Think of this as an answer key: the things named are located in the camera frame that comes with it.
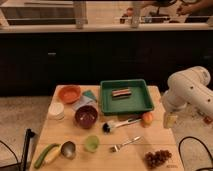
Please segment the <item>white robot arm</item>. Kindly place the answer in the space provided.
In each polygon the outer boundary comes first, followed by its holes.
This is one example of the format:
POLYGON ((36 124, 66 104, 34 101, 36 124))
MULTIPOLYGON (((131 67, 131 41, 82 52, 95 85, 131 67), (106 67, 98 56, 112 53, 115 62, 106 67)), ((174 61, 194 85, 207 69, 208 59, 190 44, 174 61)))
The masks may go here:
POLYGON ((161 98, 165 109, 163 125, 171 128, 177 121, 177 112, 187 104, 194 105, 199 111, 213 118, 213 90, 209 71, 202 66, 191 67, 169 76, 168 90, 161 98))

